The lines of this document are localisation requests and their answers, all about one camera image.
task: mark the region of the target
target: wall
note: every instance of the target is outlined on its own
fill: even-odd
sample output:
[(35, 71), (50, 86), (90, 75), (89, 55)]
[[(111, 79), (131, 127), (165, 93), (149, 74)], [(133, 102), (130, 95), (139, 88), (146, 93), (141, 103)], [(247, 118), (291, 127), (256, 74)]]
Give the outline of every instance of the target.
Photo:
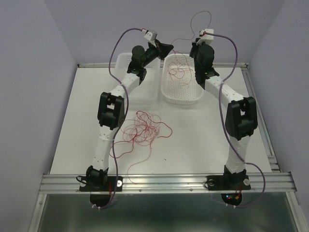
[(76, 63), (42, 0), (0, 2), (0, 231), (28, 231)]
[(309, 1), (286, 0), (249, 66), (280, 167), (309, 219)]
[[(276, 17), (283, 0), (45, 0), (77, 63), (108, 62), (112, 48), (123, 31), (132, 27), (153, 29), (158, 40), (171, 43), (191, 38), (190, 20), (202, 10), (212, 12), (211, 28), (228, 35), (239, 48), (239, 62), (248, 62)], [(207, 27), (209, 15), (201, 13), (193, 29)], [(115, 53), (131, 52), (135, 45), (147, 46), (137, 32), (130, 32)], [(176, 41), (176, 50), (188, 52), (190, 41)], [(215, 62), (233, 62), (230, 43), (215, 39)]]

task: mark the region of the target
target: white basket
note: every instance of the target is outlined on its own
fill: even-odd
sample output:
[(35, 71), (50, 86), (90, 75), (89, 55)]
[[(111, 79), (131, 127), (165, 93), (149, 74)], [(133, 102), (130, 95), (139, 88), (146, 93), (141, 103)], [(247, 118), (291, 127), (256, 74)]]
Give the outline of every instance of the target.
[[(117, 58), (115, 76), (121, 81), (126, 75), (131, 57), (132, 53), (121, 53)], [(131, 104), (151, 104), (154, 103), (158, 96), (160, 60), (155, 59), (145, 68), (147, 74), (144, 81), (130, 93), (129, 99)]]
[(195, 80), (194, 60), (188, 54), (171, 54), (165, 58), (161, 91), (173, 104), (196, 103), (204, 91)]

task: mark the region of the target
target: gray floor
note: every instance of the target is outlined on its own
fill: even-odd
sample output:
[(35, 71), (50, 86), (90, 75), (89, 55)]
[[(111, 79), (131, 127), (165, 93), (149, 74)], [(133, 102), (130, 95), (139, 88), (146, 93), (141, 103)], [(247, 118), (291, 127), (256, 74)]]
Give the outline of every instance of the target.
[[(243, 203), (258, 194), (244, 194)], [(118, 195), (113, 207), (92, 209), (88, 195), (50, 195), (41, 232), (293, 232), (285, 193), (266, 193), (245, 209), (216, 201), (219, 194)]]

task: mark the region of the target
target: plastic basket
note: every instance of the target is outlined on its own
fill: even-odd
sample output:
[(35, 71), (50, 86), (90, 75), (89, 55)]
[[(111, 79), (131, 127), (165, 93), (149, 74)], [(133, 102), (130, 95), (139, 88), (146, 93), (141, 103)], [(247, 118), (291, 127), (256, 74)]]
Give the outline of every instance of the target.
[[(115, 76), (123, 80), (129, 63), (131, 62), (132, 53), (121, 53), (116, 61)], [(146, 67), (147, 74), (144, 81), (136, 87), (129, 95), (131, 104), (151, 104), (154, 103), (159, 91), (160, 78), (160, 60), (155, 59)]]
[(173, 104), (196, 103), (204, 91), (195, 80), (194, 60), (187, 54), (171, 54), (165, 58), (161, 91)]

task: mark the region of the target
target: white table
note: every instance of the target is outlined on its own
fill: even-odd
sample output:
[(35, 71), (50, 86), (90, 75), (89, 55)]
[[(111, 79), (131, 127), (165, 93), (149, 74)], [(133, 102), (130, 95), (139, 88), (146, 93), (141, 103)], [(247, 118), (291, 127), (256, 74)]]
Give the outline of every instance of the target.
[[(222, 77), (227, 76), (230, 70), (231, 68), (216, 68)], [(85, 173), (98, 141), (99, 97), (102, 92), (109, 92), (113, 83), (107, 68), (78, 68), (50, 174)], [(236, 68), (227, 84), (240, 94), (248, 96), (240, 68)], [(133, 166), (130, 174), (223, 172), (229, 147), (220, 122), (218, 101), (211, 94), (205, 92), (198, 103), (182, 106), (166, 102), (159, 93), (155, 104), (132, 105), (127, 119), (133, 118), (137, 110), (159, 115), (173, 129), (173, 135), (168, 139), (156, 139), (152, 145), (151, 157), (146, 162)], [(130, 148), (130, 144), (117, 145), (115, 150), (119, 155)], [(134, 152), (118, 159), (119, 173), (126, 174), (131, 164), (145, 159), (149, 152), (149, 147), (135, 146)], [(263, 172), (271, 172), (259, 129), (251, 137), (246, 160), (256, 163)], [(258, 172), (252, 166), (247, 166), (246, 169), (249, 173)], [(109, 173), (115, 173), (112, 158)]]

